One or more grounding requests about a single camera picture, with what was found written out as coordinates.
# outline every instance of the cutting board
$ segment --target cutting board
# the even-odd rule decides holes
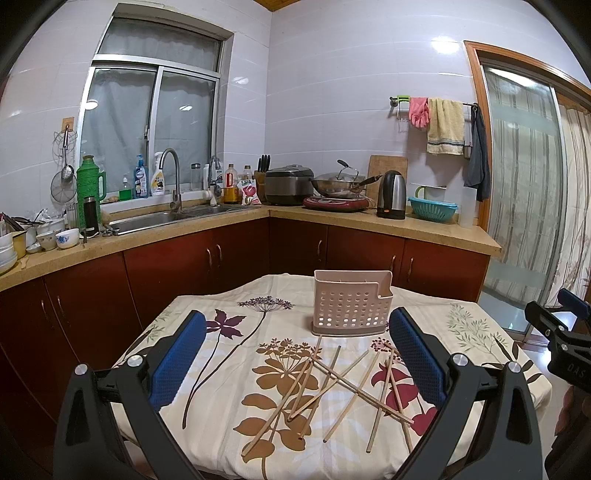
[[[399,171],[404,180],[407,179],[408,159],[406,157],[392,157],[390,155],[372,155],[369,158],[368,178],[375,175],[383,175],[388,170]],[[368,185],[366,195],[378,201],[379,182]]]

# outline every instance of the faucet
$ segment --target faucet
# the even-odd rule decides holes
[[[172,148],[167,148],[166,150],[164,150],[164,152],[162,153],[162,156],[160,157],[160,165],[158,166],[158,168],[160,168],[160,170],[162,170],[164,168],[164,159],[166,158],[166,155],[171,153],[173,155],[174,158],[174,172],[176,175],[176,190],[173,190],[173,201],[170,202],[170,209],[173,212],[178,212],[182,207],[183,207],[183,201],[181,200],[181,186],[180,186],[180,165],[178,163],[178,155],[177,153],[172,149]]]
[[[222,189],[217,184],[217,171],[221,168],[220,159],[215,155],[209,159],[209,168],[207,169],[207,185],[211,194],[209,205],[217,206],[219,202],[217,199],[222,196]]]

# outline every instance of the tablecloth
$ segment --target tablecloth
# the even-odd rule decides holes
[[[477,365],[512,360],[522,365],[538,419],[550,402],[551,385],[516,343],[476,303],[439,299],[392,287],[392,309],[404,306],[425,333],[436,335],[450,352],[464,352]],[[401,424],[383,417],[371,453],[366,453],[376,408],[357,400],[328,442],[323,437],[353,394],[337,385],[322,397],[304,439],[298,434],[306,418],[286,422],[287,413],[245,458],[241,452],[290,389],[317,337],[310,332],[314,278],[268,275],[236,290],[214,296],[176,298],[119,359],[146,354],[162,336],[172,335],[191,310],[207,319],[207,335],[174,401],[160,414],[190,461],[202,471],[248,480],[374,480],[391,478],[408,456]],[[341,346],[335,370],[348,367],[362,352],[369,354],[347,374],[357,384],[379,352],[364,390],[381,396],[389,353],[389,333],[360,338],[322,340],[320,357],[329,364]],[[413,445],[436,414],[419,395],[403,361],[393,373]],[[324,373],[314,369],[304,395],[314,395]],[[297,389],[291,395],[296,400]],[[395,408],[389,390],[386,403]],[[113,410],[122,434],[135,441],[119,404]],[[482,405],[476,403],[450,463],[462,458],[476,430]]]

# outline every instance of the red cabinet door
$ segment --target red cabinet door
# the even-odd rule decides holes
[[[90,260],[44,279],[77,357],[95,370],[111,368],[142,331],[123,254]]]
[[[407,239],[396,286],[432,297],[477,301],[489,260],[488,255]]]
[[[269,219],[213,230],[216,281],[212,293],[238,288],[269,273]]]
[[[390,270],[396,282],[404,238],[340,226],[329,227],[326,268],[329,270]]]
[[[43,279],[0,293],[0,310],[2,350],[23,383],[57,421],[78,361],[53,313]]]
[[[270,218],[269,263],[272,274],[314,275],[326,268],[328,227],[320,223]]]
[[[0,430],[4,423],[20,449],[52,472],[56,423],[27,391],[1,349],[0,385]]]
[[[212,233],[206,230],[124,252],[142,327],[152,323],[179,295],[213,293],[212,243]]]

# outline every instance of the towel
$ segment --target towel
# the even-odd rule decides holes
[[[427,128],[427,152],[464,154],[464,109],[461,102],[429,99],[431,122]]]
[[[425,128],[429,124],[431,113],[429,112],[429,104],[425,97],[412,97],[410,99],[408,118],[417,128]]]
[[[479,202],[491,196],[491,170],[488,166],[486,129],[480,107],[472,107],[472,155],[466,168],[465,187],[476,188]]]

